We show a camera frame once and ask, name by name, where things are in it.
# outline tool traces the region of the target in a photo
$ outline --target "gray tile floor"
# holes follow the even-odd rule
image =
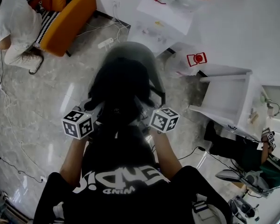
[[[99,27],[109,22],[98,17],[91,19],[90,24]],[[106,53],[104,48],[98,49],[98,44],[115,38],[117,31],[115,26],[110,26],[77,37],[70,49],[72,57],[44,54],[44,63],[34,76],[27,70],[4,65],[3,89],[11,99],[8,116],[18,141],[23,141],[22,149],[37,165],[16,141],[4,108],[4,94],[0,91],[1,157],[37,179],[59,171],[71,142],[71,138],[63,134],[60,118],[87,97],[88,85]],[[126,40],[125,33],[123,29],[121,41]],[[170,78],[164,70],[170,55],[164,52],[157,58],[158,69],[166,88],[167,105],[182,115],[177,129],[168,136],[177,157],[184,157],[198,145],[209,146],[203,140],[208,118],[188,109],[190,104],[201,103],[207,84],[199,82],[199,75]],[[202,156],[203,152],[196,150],[192,156],[181,160],[182,165],[196,167]],[[240,193],[240,189],[214,176],[222,169],[224,165],[207,156],[199,171],[228,200]],[[0,189],[8,193],[16,208],[31,218],[44,185],[0,162]]]

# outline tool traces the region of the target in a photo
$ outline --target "red logo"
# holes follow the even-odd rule
[[[206,55],[204,52],[196,55],[187,55],[188,63],[190,67],[198,64],[207,63]]]

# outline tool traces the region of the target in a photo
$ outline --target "white cabinet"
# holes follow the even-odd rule
[[[202,105],[190,105],[190,109],[200,112],[221,124],[227,130],[260,140],[262,130],[268,126],[269,117],[264,102],[267,95],[252,72],[245,75],[205,77],[201,82],[209,82]],[[258,118],[252,123],[252,112]]]

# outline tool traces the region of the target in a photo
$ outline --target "wall socket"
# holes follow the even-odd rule
[[[113,1],[112,4],[113,4],[113,7],[119,7],[120,6],[119,1]]]

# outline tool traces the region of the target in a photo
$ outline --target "white cube with markers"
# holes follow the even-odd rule
[[[64,133],[75,139],[82,139],[93,131],[91,114],[72,110],[63,119]]]
[[[162,108],[154,110],[149,122],[149,126],[160,131],[167,133],[175,129],[180,115],[171,108]]]

